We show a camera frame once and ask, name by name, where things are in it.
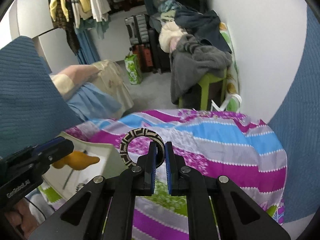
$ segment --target blue textured panel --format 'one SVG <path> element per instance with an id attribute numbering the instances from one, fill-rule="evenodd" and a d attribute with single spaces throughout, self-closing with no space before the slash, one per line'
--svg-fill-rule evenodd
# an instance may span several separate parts
<path id="1" fill-rule="evenodd" d="M 282 105 L 269 123 L 288 155 L 285 222 L 320 205 L 320 25 L 308 7 L 300 66 Z"/>
<path id="2" fill-rule="evenodd" d="M 20 36 L 0 50 L 0 156 L 49 141 L 79 123 L 30 38 Z"/>

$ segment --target gray floor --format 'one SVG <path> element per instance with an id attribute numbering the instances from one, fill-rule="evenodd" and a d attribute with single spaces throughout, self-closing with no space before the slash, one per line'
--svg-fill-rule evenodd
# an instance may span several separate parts
<path id="1" fill-rule="evenodd" d="M 129 88 L 130 95 L 134 102 L 133 108 L 128 113 L 140 112 L 149 109 L 176 109 L 177 106 L 170 100 L 171 73 L 143 73 L 143 80 L 139 85 L 131 85 L 125 64 L 118 62 L 123 70 L 123 80 Z"/>

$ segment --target green tissue package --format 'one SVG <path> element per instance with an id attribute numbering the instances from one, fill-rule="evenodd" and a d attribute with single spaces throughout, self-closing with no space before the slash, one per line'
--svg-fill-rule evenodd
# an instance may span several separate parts
<path id="1" fill-rule="evenodd" d="M 125 68 L 129 75 L 129 81 L 132 85 L 140 84 L 142 81 L 142 74 L 138 56 L 136 54 L 129 54 L 124 59 Z"/>

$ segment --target silver screw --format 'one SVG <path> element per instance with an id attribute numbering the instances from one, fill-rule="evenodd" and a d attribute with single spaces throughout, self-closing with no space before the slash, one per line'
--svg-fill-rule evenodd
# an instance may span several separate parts
<path id="1" fill-rule="evenodd" d="M 93 182 L 94 183 L 101 183 L 103 181 L 103 177 L 102 176 L 95 176 L 93 178 Z"/>
<path id="2" fill-rule="evenodd" d="M 139 171 L 141 171 L 142 169 L 141 169 L 140 166 L 133 166 L 133 167 L 131 168 L 131 170 L 132 170 L 133 172 L 139 172 Z"/>
<path id="3" fill-rule="evenodd" d="M 219 181 L 221 183 L 227 183 L 229 181 L 229 178 L 227 176 L 220 176 Z"/>
<path id="4" fill-rule="evenodd" d="M 188 172 L 191 171 L 191 169 L 190 169 L 190 167 L 188 167 L 188 166 L 183 166 L 183 167 L 181 168 L 181 171 L 182 171 L 183 173 L 188 173 Z"/>

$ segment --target person's hand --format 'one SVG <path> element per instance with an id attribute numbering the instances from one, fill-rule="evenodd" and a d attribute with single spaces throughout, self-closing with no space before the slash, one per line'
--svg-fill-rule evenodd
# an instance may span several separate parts
<path id="1" fill-rule="evenodd" d="M 13 227 L 20 226 L 24 237 L 29 238 L 30 234 L 38 227 L 36 218 L 31 214 L 26 200 L 22 199 L 14 205 L 15 211 L 5 213 L 9 223 Z"/>

